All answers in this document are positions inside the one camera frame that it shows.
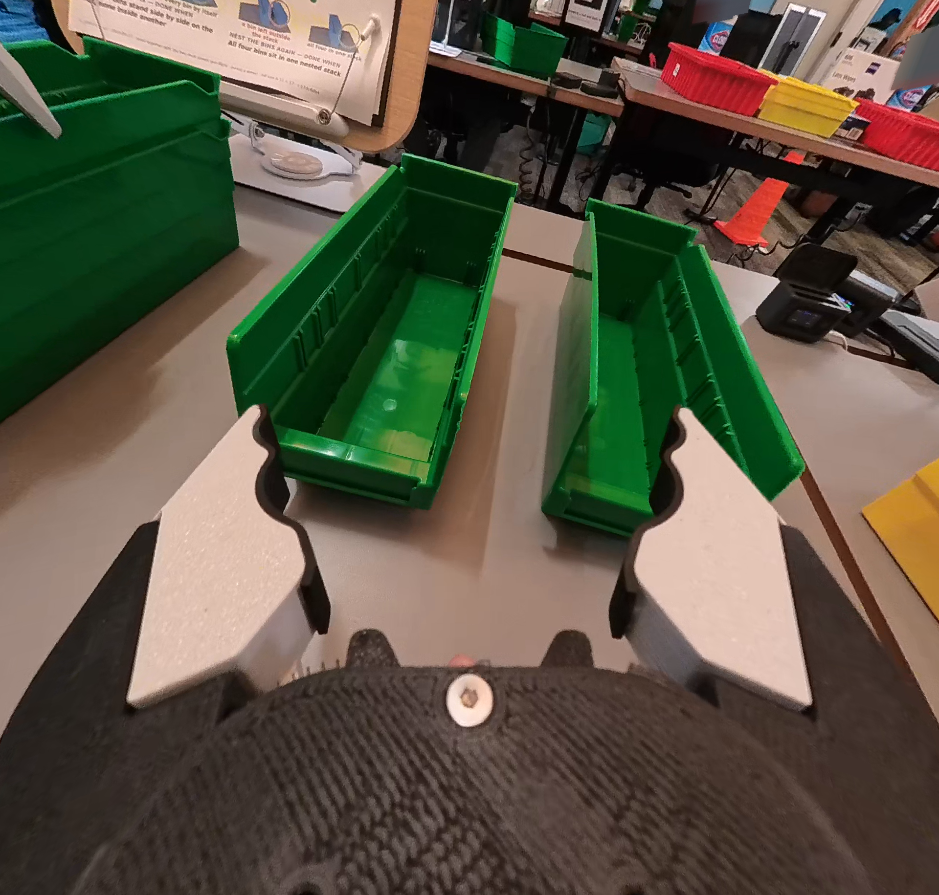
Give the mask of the wooden board stand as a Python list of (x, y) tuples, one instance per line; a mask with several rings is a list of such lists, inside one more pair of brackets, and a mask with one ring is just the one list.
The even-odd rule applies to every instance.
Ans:
[[(76, 33), (69, 26), (69, 0), (52, 0), (52, 5), (56, 20), (68, 43), (76, 51), (84, 52), (84, 37), (89, 34)], [(265, 88), (251, 87), (217, 75), (220, 78), (220, 103), (230, 112), (241, 113), (301, 135), (337, 139), (348, 147), (366, 153), (392, 147), (405, 137), (417, 116), (435, 5), (436, 0), (399, 1), (387, 56), (388, 65), (380, 112), (370, 125), (346, 120), (335, 112), (307, 101)]]

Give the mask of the white stand base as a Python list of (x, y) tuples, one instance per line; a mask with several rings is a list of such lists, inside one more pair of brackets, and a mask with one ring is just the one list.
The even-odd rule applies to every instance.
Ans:
[(225, 117), (237, 185), (343, 215), (385, 172), (336, 143), (295, 141), (249, 118)]

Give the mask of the black device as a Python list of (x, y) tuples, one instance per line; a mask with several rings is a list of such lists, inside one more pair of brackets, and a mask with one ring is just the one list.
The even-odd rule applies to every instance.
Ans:
[(760, 327), (815, 344), (831, 333), (855, 338), (900, 298), (899, 292), (858, 270), (858, 258), (824, 245), (796, 245), (775, 272), (778, 285), (757, 307)]

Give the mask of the dark flat device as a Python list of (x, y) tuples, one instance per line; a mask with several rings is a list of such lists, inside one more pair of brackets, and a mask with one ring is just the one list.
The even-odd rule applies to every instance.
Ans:
[(914, 370), (938, 384), (938, 338), (921, 326), (917, 317), (887, 310), (872, 322), (871, 332), (882, 338)]

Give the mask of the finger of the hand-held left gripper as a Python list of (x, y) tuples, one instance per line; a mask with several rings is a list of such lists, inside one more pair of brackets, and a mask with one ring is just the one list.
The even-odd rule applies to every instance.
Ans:
[(22, 65), (1, 45), (1, 92), (17, 109), (52, 138), (61, 138), (62, 127)]

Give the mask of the printed instruction sheet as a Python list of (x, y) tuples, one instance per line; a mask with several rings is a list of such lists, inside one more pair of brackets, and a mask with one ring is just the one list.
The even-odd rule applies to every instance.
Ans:
[(69, 26), (335, 112), (379, 114), (400, 0), (69, 0)]

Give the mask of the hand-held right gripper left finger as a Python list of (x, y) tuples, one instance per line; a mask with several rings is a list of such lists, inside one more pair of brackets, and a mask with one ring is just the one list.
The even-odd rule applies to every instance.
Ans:
[(235, 675), (270, 691), (328, 633), (331, 601), (268, 409), (249, 407), (158, 513), (127, 702), (136, 709)]

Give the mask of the white framed monitor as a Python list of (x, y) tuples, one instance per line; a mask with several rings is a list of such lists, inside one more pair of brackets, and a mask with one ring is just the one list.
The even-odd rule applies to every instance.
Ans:
[(826, 20), (827, 12), (790, 2), (758, 68), (782, 77), (794, 76)]

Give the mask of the red plastic bin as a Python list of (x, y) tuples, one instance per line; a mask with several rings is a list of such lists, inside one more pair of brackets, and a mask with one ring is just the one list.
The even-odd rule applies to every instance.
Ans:
[(938, 171), (937, 121), (870, 100), (861, 100), (854, 113), (869, 122), (863, 145), (895, 161)]
[(670, 43), (661, 82), (686, 100), (745, 117), (757, 116), (779, 78), (684, 44)]

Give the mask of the grey neighbour desk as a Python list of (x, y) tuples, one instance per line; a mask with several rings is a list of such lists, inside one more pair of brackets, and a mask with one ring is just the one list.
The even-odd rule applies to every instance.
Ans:
[(776, 280), (723, 263), (715, 273), (804, 459), (777, 499), (900, 670), (938, 712), (937, 620), (862, 509), (937, 459), (937, 386), (838, 339), (775, 337), (754, 320)]

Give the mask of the yellow plastic bin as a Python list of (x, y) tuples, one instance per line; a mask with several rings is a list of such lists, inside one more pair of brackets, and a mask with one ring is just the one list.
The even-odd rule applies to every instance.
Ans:
[(862, 509), (909, 583), (938, 617), (938, 460)]
[(767, 91), (759, 120), (809, 135), (831, 138), (859, 103), (848, 96), (794, 78), (780, 78)]

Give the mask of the orange traffic cone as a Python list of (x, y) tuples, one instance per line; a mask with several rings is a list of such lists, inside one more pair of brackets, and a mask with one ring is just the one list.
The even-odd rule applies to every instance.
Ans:
[(789, 182), (777, 178), (763, 180), (732, 218), (716, 220), (713, 227), (734, 244), (766, 246), (763, 232), (789, 186)]

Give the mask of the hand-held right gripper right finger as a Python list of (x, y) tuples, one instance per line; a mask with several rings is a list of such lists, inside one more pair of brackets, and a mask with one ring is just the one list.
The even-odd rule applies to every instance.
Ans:
[(611, 636), (687, 689), (722, 679), (809, 709), (780, 515), (687, 407), (660, 452), (652, 517), (629, 538), (609, 602)]

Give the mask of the black desk gadget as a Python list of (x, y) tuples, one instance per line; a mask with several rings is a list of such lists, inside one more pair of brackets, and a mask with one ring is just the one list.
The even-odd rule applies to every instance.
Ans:
[(607, 100), (620, 98), (619, 78), (609, 70), (602, 70), (596, 80), (584, 80), (578, 75), (557, 72), (549, 82), (555, 88), (578, 90), (595, 98)]

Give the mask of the white cardboard box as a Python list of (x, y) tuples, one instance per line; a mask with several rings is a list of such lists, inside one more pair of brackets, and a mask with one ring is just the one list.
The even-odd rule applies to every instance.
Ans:
[(886, 104), (894, 93), (900, 61), (847, 48), (841, 51), (821, 85), (852, 100)]

